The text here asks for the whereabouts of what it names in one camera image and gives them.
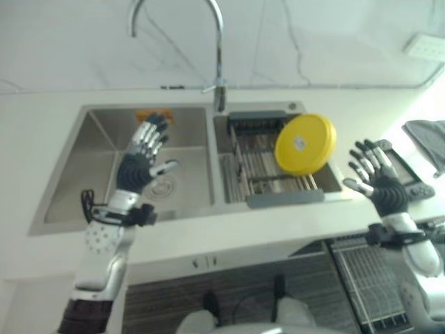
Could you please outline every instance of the towel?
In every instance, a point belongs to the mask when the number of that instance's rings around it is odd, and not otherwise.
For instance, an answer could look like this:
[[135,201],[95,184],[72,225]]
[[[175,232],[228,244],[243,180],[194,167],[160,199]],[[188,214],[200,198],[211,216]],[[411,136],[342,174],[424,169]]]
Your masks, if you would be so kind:
[[410,120],[402,126],[406,134],[429,156],[437,169],[434,177],[445,173],[445,120]]

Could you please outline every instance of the yellow lid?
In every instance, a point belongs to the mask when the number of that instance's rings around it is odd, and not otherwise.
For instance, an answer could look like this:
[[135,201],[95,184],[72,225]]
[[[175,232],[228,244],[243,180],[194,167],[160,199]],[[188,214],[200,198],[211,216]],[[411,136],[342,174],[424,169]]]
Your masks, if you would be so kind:
[[288,173],[315,173],[326,164],[336,142],[337,132],[326,117],[304,114],[295,117],[280,132],[275,158]]

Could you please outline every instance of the cabinet door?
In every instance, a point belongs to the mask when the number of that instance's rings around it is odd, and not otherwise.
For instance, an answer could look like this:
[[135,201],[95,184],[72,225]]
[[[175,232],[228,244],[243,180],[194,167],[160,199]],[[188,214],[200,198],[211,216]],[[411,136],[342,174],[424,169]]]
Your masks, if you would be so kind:
[[158,280],[171,280],[206,273],[208,270],[209,264],[206,255],[132,264],[128,270],[128,283],[134,285]]
[[206,255],[206,264],[209,267],[209,271],[217,271],[285,260],[310,242],[312,242],[312,240],[286,241],[276,244],[237,248],[221,253],[212,253]]

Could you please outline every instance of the wire rack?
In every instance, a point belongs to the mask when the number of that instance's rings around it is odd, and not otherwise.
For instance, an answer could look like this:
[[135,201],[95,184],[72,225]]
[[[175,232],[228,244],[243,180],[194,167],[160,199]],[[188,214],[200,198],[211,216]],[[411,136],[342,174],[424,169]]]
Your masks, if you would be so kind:
[[285,120],[246,120],[229,125],[233,154],[221,158],[228,202],[250,195],[318,189],[312,174],[294,177],[283,172],[274,156]]
[[338,238],[330,246],[363,332],[399,333],[411,328],[396,277],[382,251],[368,246],[364,237]]

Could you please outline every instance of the faucet spout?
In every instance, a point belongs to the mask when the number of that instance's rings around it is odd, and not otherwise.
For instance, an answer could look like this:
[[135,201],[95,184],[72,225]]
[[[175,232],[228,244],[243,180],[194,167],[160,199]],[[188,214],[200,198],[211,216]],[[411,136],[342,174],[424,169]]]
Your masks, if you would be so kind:
[[[128,34],[131,37],[136,37],[136,21],[142,5],[145,0],[134,0],[129,11],[128,18]],[[223,78],[223,29],[224,21],[221,9],[216,0],[206,0],[209,5],[213,18],[216,23],[216,79],[215,86],[211,89],[215,90],[215,106],[219,112],[225,109],[225,96],[227,90],[226,81]]]

